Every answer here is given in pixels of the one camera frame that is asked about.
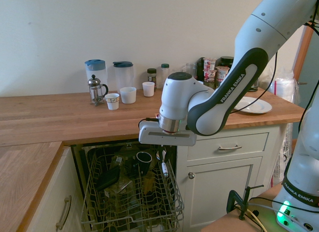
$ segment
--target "black mug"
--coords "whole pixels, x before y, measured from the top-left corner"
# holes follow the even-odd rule
[[[141,176],[145,176],[150,168],[152,162],[152,156],[144,151],[140,151],[136,154],[136,163],[133,165],[133,170],[135,175],[139,174],[139,168],[140,168],[140,174]]]

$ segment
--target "black cable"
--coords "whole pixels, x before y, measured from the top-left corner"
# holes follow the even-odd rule
[[[309,24],[308,22],[306,22],[305,25],[310,27],[319,36],[319,31],[317,29],[315,29],[315,24],[316,24],[315,23],[315,16],[316,16],[316,13],[317,13],[317,10],[318,10],[318,5],[319,5],[319,0],[317,0],[317,2],[316,2],[316,9],[315,9],[314,17],[313,17],[313,20],[312,20],[312,24]],[[305,116],[305,114],[306,114],[306,112],[307,112],[307,110],[308,110],[308,108],[309,108],[309,106],[310,106],[310,104],[311,104],[311,102],[313,100],[313,97],[314,97],[314,95],[315,95],[315,93],[317,91],[318,86],[319,86],[319,80],[318,80],[318,82],[317,82],[317,84],[316,84],[316,86],[315,86],[315,88],[313,90],[313,93],[312,93],[312,95],[310,97],[310,100],[309,100],[307,106],[305,107],[304,112],[303,112],[303,114],[301,116],[301,119],[300,119],[300,122],[299,122],[299,125],[298,125],[298,133],[300,132],[302,121],[303,121],[304,116]]]
[[[158,118],[145,118],[145,119],[142,119],[140,122],[139,122],[139,127],[140,127],[140,123],[142,122],[142,121],[156,121],[156,122],[158,122],[159,120],[158,120]]]
[[[252,199],[262,199],[262,200],[266,200],[266,201],[271,201],[271,202],[275,202],[275,203],[278,203],[278,204],[281,204],[281,205],[288,206],[288,207],[296,209],[296,210],[301,210],[301,211],[306,211],[306,212],[310,212],[310,213],[314,213],[314,214],[319,214],[319,211],[310,211],[310,210],[298,208],[298,207],[295,207],[295,206],[289,206],[289,205],[286,205],[286,204],[281,203],[279,201],[274,201],[274,200],[267,199],[267,198],[264,198],[264,197],[252,197],[249,201],[251,201]]]
[[[303,121],[303,118],[304,118],[304,116],[305,116],[306,111],[308,110],[308,107],[310,106],[310,104],[311,104],[311,102],[312,102],[312,100],[313,100],[313,97],[314,97],[314,95],[315,95],[315,93],[316,93],[316,91],[317,91],[318,86],[319,86],[319,80],[318,80],[318,82],[317,82],[317,84],[316,84],[316,86],[315,86],[315,88],[314,88],[314,90],[313,90],[313,93],[312,93],[312,95],[311,95],[311,97],[310,97],[310,100],[309,100],[307,106],[306,106],[305,109],[304,109],[303,115],[301,116],[301,119],[300,119],[300,122],[299,122],[299,126],[298,126],[298,133],[300,132],[301,123],[302,123],[302,121]]]
[[[263,228],[260,226],[260,224],[258,224],[256,221],[254,221],[252,218],[250,218],[248,215],[244,214],[248,219],[250,219],[252,222],[254,222],[256,225],[258,225],[259,228],[261,228],[261,230],[264,232]]]
[[[271,83],[273,83],[273,80],[274,80],[274,78],[275,78],[275,73],[276,73],[276,68],[277,68],[277,55],[278,55],[278,52],[276,52],[276,56],[275,56],[275,69],[274,69],[274,74],[273,74],[273,77],[271,78],[271,81],[270,81],[270,83],[269,83],[267,89],[266,89],[263,93],[261,93],[261,95],[260,95],[256,100],[254,100],[252,103],[248,104],[247,106],[244,106],[243,108],[241,108],[241,109],[239,109],[239,110],[235,110],[235,111],[231,112],[230,114],[236,113],[236,112],[238,112],[238,111],[241,111],[241,110],[245,109],[246,107],[248,107],[248,106],[254,104],[256,101],[258,101],[258,100],[266,93],[266,91],[268,91],[268,89],[271,87]]]

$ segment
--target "white plate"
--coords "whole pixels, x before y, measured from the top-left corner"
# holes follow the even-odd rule
[[[256,99],[253,97],[244,96],[235,106],[235,109],[240,110],[241,108],[252,103],[254,100]],[[272,109],[273,107],[268,102],[259,99],[254,104],[246,107],[245,109],[242,109],[241,111],[248,112],[248,113],[263,114],[263,113],[270,112]]]

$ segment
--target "white robot link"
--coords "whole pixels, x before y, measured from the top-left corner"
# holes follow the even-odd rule
[[[227,77],[212,90],[186,73],[170,75],[163,87],[158,121],[139,124],[144,144],[193,146],[196,134],[218,133],[228,115],[260,76],[270,58],[315,16],[317,0],[263,0],[235,40]],[[319,95],[305,115],[290,168],[273,208],[277,222],[292,232],[319,232]]]

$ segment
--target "wooden countertop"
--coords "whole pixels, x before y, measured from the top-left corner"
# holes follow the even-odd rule
[[[246,96],[258,97],[262,89]],[[118,110],[89,104],[88,93],[0,98],[0,232],[26,231],[62,155],[63,145],[138,138],[138,122],[154,117],[161,91]],[[224,129],[297,122],[303,109],[269,92],[266,114],[234,113]]]
[[[62,142],[0,147],[0,232],[26,231],[62,151]]]
[[[262,89],[246,96],[258,97]],[[89,104],[88,93],[0,98],[0,146],[63,141],[65,145],[138,138],[138,123],[158,114],[161,91],[115,111]],[[234,113],[224,129],[297,122],[303,109],[269,92],[261,98],[273,106],[266,114]]]
[[[278,184],[271,189],[263,192],[259,197],[267,198],[273,200],[279,193],[282,185]],[[270,201],[252,199],[249,203],[260,204],[272,207]],[[263,223],[265,229],[269,232],[287,232],[284,228],[276,222],[276,214],[270,210],[258,206],[249,206],[250,211],[258,210],[258,218]],[[260,232],[261,229],[255,225],[251,220],[245,218],[244,221],[239,220],[239,211],[237,209],[233,210],[229,214],[223,216],[222,218],[216,220],[210,225],[206,226],[201,230],[201,232]]]

